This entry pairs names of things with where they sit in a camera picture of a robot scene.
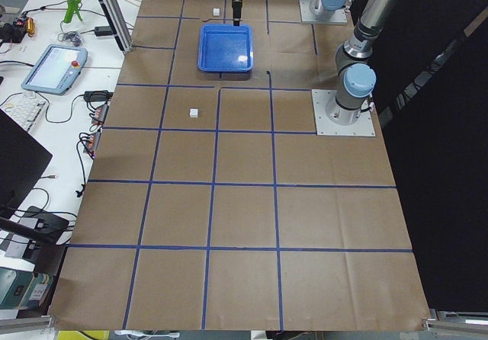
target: metal base plate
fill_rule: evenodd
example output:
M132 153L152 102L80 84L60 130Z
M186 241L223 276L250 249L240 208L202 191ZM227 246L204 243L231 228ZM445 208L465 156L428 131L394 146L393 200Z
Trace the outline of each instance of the metal base plate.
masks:
M346 127L331 121L326 115L326 105L336 96L336 90L312 90L313 113L318 136L376 136L370 112L361 113L358 121ZM368 107L365 101L362 108Z
M324 14L317 16L310 10L311 2L312 0L299 0L300 13L304 24L346 25L348 23L344 10L340 9L334 12L326 11Z

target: brown tabletop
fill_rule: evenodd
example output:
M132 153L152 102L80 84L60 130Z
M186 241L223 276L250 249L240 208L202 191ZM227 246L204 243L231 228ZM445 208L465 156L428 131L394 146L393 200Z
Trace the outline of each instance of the brown tabletop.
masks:
M298 0L244 0L252 72L199 71L201 26L231 13L230 0L143 0L57 327L418 329L429 312L376 115L373 138L315 132L310 89L335 87L352 26L301 24Z

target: black monitor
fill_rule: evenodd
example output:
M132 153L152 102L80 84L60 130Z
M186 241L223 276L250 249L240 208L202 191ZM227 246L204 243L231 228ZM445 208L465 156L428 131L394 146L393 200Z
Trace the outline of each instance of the black monitor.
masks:
M29 228L10 220L46 170L52 155L0 110L0 229L36 242L56 243L68 220L42 210L28 213L46 223Z

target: blue tray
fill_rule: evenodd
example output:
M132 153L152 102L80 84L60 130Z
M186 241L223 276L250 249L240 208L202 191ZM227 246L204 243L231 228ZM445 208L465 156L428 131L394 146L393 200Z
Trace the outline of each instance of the blue tray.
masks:
M200 31L198 68L205 72L248 72L254 63L252 29L242 24L205 24Z

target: white keyboard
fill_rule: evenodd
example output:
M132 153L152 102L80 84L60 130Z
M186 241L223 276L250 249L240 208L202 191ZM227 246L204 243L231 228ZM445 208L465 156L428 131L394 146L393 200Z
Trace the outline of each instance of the white keyboard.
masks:
M15 95L0 107L28 133L32 133L47 106L46 100L32 91Z

